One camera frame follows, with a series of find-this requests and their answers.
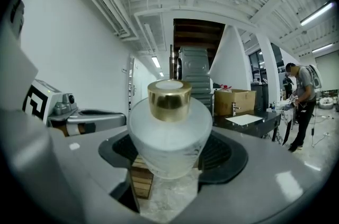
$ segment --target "floor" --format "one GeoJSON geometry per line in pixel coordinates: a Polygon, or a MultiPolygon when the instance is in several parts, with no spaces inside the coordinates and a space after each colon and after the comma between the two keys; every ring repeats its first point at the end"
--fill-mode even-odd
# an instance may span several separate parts
{"type": "MultiPolygon", "coordinates": [[[[315,173],[326,176],[337,161],[339,152],[339,112],[334,108],[332,110],[317,108],[316,115],[316,118],[313,117],[310,121],[303,149],[297,150],[294,155],[315,173]],[[315,134],[312,143],[311,129],[314,122],[316,122],[315,134]]],[[[295,124],[290,132],[286,149],[297,133],[298,125],[295,124]]],[[[193,169],[185,177],[177,180],[168,181],[154,177],[150,200],[139,199],[140,214],[158,223],[172,220],[197,195],[196,182],[199,174],[199,170],[193,169]]]]}

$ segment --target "cardboard box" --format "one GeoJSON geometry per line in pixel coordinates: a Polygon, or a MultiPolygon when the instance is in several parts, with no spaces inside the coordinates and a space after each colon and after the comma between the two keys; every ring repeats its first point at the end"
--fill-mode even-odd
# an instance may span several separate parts
{"type": "Polygon", "coordinates": [[[242,89],[232,89],[232,92],[214,92],[214,115],[232,115],[232,102],[241,109],[236,109],[236,113],[254,110],[256,91],[246,91],[242,89]]]}

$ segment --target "desk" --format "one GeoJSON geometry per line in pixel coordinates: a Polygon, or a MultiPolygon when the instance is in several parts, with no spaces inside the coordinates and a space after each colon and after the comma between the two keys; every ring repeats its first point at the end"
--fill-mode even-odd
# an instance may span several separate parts
{"type": "Polygon", "coordinates": [[[278,130],[278,126],[280,125],[281,115],[280,113],[271,113],[271,112],[263,112],[263,111],[247,111],[243,113],[237,113],[236,116],[241,115],[254,115],[257,117],[263,118],[262,120],[258,120],[246,125],[238,125],[226,118],[231,118],[232,116],[214,116],[213,117],[213,126],[229,129],[233,131],[237,131],[240,133],[245,133],[250,136],[262,138],[268,132],[273,131],[272,141],[274,142],[276,139],[276,132],[278,130]]]}

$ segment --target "gray t-shirt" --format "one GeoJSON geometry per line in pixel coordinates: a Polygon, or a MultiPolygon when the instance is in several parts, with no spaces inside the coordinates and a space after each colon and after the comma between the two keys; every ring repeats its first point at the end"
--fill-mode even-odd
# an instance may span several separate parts
{"type": "Polygon", "coordinates": [[[307,68],[305,67],[300,67],[299,69],[299,74],[296,76],[297,80],[297,90],[296,93],[298,97],[300,98],[302,94],[305,92],[305,87],[308,85],[311,85],[311,95],[308,99],[304,100],[304,102],[309,102],[311,100],[314,100],[316,96],[316,92],[314,90],[314,85],[313,85],[313,78],[310,72],[308,71],[307,68]]]}

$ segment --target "gold lid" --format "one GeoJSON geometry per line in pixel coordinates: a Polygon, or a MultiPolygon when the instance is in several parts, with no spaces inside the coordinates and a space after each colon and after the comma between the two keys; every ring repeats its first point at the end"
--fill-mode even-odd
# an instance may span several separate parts
{"type": "Polygon", "coordinates": [[[160,80],[148,85],[149,108],[162,121],[174,122],[187,117],[192,86],[181,80],[160,80]]]}

